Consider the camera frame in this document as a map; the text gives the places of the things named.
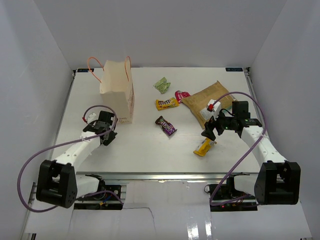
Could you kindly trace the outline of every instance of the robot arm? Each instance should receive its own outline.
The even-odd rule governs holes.
[[[114,114],[101,111],[98,120],[89,123],[81,134],[85,139],[108,131],[115,121]],[[100,145],[109,145],[116,137],[114,131],[73,144],[56,159],[42,162],[36,190],[36,199],[69,208],[75,200],[99,191],[100,179],[94,175],[76,176],[83,161]]]
[[[213,130],[218,135],[224,130],[233,130],[249,146],[262,135],[263,128],[259,120],[250,118],[247,101],[232,103],[232,116],[225,116],[220,111],[215,112],[205,123],[202,136],[215,140]],[[234,174],[232,188],[255,196],[260,205],[287,204],[294,205],[299,199],[301,169],[296,162],[289,162],[272,145],[269,138],[264,136],[252,151],[260,166],[259,174]]]

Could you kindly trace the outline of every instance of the yellow snack wrapper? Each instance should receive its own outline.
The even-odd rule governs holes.
[[[158,109],[158,111],[160,110],[164,110],[164,109],[168,109],[168,108],[175,108],[179,106],[179,103],[177,101],[177,99],[175,99],[174,97],[166,100],[166,101],[162,101],[162,100],[155,100],[155,106],[156,109]]]
[[[193,153],[204,157],[207,152],[210,150],[210,148],[215,145],[217,142],[215,141],[211,141],[209,138],[205,138],[205,140],[203,140],[200,145],[193,151]]]

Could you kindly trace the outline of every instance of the red rope handle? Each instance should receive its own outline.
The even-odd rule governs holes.
[[[90,59],[96,60],[96,61],[100,64],[100,66],[102,67],[103,71],[105,71],[104,66],[102,66],[102,64],[99,62],[99,60],[96,59],[94,56],[89,57],[88,60],[87,60],[87,62],[86,62],[87,65],[88,65],[88,69],[89,69],[89,71],[92,73],[92,75],[93,75],[96,79],[98,79],[98,81],[99,81],[100,83],[102,83],[101,80],[100,80],[100,79],[94,74],[94,72],[91,70],[91,68],[90,68],[90,66],[89,66],[89,61],[90,61]]]
[[[129,82],[129,77],[128,77],[128,73],[127,73],[127,67],[126,67],[126,60],[127,58],[129,58],[130,61],[130,69],[131,69],[131,58],[129,56],[126,56],[126,58],[124,59],[124,69],[125,69],[125,74],[126,74],[126,78],[128,79]]]

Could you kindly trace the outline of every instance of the green wrapper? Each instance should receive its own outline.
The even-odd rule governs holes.
[[[159,81],[156,82],[155,85],[153,85],[158,91],[162,94],[165,94],[168,91],[168,88],[170,87],[170,82],[167,82],[167,79],[165,77],[161,78]]]

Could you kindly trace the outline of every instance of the white paper bag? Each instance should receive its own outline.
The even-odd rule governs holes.
[[[122,62],[107,60],[103,68],[100,84],[103,104],[115,111],[118,123],[132,123],[135,93],[130,57],[127,56]]]

